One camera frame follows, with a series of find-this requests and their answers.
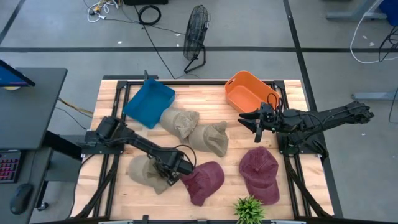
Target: blue bin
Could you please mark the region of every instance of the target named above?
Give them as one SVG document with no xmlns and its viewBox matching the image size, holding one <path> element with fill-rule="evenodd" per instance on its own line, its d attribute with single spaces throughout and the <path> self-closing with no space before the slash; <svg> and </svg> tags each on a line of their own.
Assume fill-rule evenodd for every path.
<svg viewBox="0 0 398 224">
<path fill-rule="evenodd" d="M 175 99 L 175 91 L 153 79 L 146 80 L 124 107 L 123 113 L 152 129 Z"/>
<path fill-rule="evenodd" d="M 387 20 L 392 26 L 398 26 L 398 1 L 384 0 L 379 8 L 387 15 Z"/>
</svg>

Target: computer monitor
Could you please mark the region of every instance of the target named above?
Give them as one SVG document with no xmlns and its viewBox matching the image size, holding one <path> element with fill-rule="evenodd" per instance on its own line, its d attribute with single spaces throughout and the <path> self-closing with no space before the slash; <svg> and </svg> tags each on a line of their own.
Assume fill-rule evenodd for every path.
<svg viewBox="0 0 398 224">
<path fill-rule="evenodd" d="M 24 74 L 0 60 L 0 87 L 35 86 Z"/>
</svg>

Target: electric fan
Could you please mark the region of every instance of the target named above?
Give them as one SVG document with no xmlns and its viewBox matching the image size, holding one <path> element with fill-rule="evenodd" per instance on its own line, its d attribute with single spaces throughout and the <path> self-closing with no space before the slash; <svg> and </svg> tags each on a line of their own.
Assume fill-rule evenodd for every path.
<svg viewBox="0 0 398 224">
<path fill-rule="evenodd" d="M 185 32 L 184 40 L 184 57 L 191 62 L 185 67 L 184 72 L 188 73 L 194 69 L 202 67 L 206 64 L 206 48 L 203 45 L 205 41 L 206 31 L 208 28 L 208 13 L 207 9 L 200 6 L 195 6 L 192 10 L 191 17 L 188 21 L 187 31 Z M 194 68 L 188 69 L 193 61 L 198 59 L 200 50 L 203 49 L 203 63 Z"/>
</svg>

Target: concrete floor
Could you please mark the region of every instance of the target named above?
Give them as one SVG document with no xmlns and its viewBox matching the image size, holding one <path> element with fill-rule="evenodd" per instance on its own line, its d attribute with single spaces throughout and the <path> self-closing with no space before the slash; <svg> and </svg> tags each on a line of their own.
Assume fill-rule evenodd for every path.
<svg viewBox="0 0 398 224">
<path fill-rule="evenodd" d="M 86 0 L 93 4 L 95 0 Z M 361 0 L 290 0 L 292 14 L 302 47 L 349 47 L 356 22 L 328 21 L 327 11 L 348 10 Z M 0 30 L 17 5 L 0 0 Z M 289 24 L 281 0 L 170 0 L 159 6 L 159 26 L 185 32 L 192 8 L 203 4 L 211 13 L 206 35 L 208 47 L 257 46 L 293 47 Z M 132 7 L 126 14 L 136 19 Z M 126 19 L 111 8 L 109 18 Z M 355 47 L 377 48 L 392 27 L 386 21 L 366 21 L 361 26 Z M 148 28 L 155 45 L 183 45 L 183 37 L 164 30 Z M 95 107 L 103 75 L 140 75 L 146 69 L 160 78 L 170 78 L 155 52 L 2 52 L 5 47 L 150 47 L 141 27 L 114 21 L 89 24 L 81 0 L 26 0 L 0 45 L 0 58 L 15 67 L 65 67 L 68 75 L 61 97 L 88 110 Z M 160 53 L 175 76 L 187 64 L 181 52 Z M 363 60 L 376 60 L 377 54 L 358 54 Z M 319 110 L 345 105 L 357 91 L 392 91 L 398 87 L 396 61 L 372 65 L 356 62 L 346 53 L 304 53 L 308 75 Z M 194 74 L 201 78 L 230 78 L 248 70 L 265 79 L 302 79 L 294 52 L 208 52 L 207 64 Z M 398 125 L 388 122 L 390 101 L 365 101 L 376 117 L 366 125 L 341 126 L 325 132 L 326 143 L 345 218 L 398 221 Z M 82 125 L 90 120 L 68 110 Z M 398 108 L 393 110 L 398 120 Z M 83 134 L 61 111 L 55 111 L 50 130 L 57 134 Z M 35 212 L 31 223 L 63 219 L 72 205 L 73 184 L 54 183 L 44 212 Z"/>
</svg>

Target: wooden table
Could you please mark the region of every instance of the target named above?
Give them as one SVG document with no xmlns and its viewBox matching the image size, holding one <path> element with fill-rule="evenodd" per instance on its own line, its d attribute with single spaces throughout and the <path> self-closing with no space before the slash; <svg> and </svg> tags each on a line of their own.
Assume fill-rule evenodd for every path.
<svg viewBox="0 0 398 224">
<path fill-rule="evenodd" d="M 111 114 L 117 82 L 117 80 L 103 80 L 101 82 L 91 129 L 96 129 L 103 116 Z M 285 86 L 290 108 L 307 110 L 300 80 L 285 80 Z M 266 219 L 292 219 L 293 213 L 287 176 L 276 136 L 269 131 L 264 131 L 262 141 L 255 143 L 254 135 L 238 123 L 238 112 L 225 101 L 223 85 L 171 85 L 169 87 L 176 92 L 172 106 L 199 112 L 200 124 L 227 121 L 226 133 L 229 137 L 229 146 L 224 157 L 219 158 L 212 153 L 195 151 L 198 164 L 216 161 L 222 166 L 225 173 L 225 182 L 217 192 L 206 199 L 202 207 L 191 204 L 189 194 L 181 182 L 176 183 L 163 194 L 156 195 L 153 188 L 140 185 L 129 178 L 127 168 L 131 159 L 144 153 L 132 146 L 126 146 L 124 154 L 119 160 L 111 219 L 140 220 L 143 215 L 149 215 L 151 220 L 235 220 L 237 217 L 234 215 L 233 203 L 236 203 L 240 197 L 248 196 L 244 180 L 238 171 L 238 165 L 248 150 L 258 146 L 268 148 L 279 163 L 277 182 L 280 200 L 274 205 L 265 207 Z M 132 86 L 130 98 L 139 88 L 140 86 Z M 123 101 L 123 96 L 122 90 L 120 102 Z M 172 147 L 180 144 L 177 137 L 169 134 L 159 124 L 154 129 L 147 129 L 128 117 L 126 123 L 137 134 L 160 146 Z M 192 155 L 189 150 L 181 149 L 188 156 Z M 301 154 L 300 158 L 308 190 L 326 212 L 333 214 L 320 159 L 314 154 Z M 86 205 L 97 189 L 102 160 L 102 155 L 94 156 L 81 168 L 72 216 L 76 215 Z M 303 215 L 303 203 L 300 191 L 297 188 L 296 194 L 299 211 Z M 100 215 L 104 213 L 106 195 L 105 192 Z"/>
</svg>

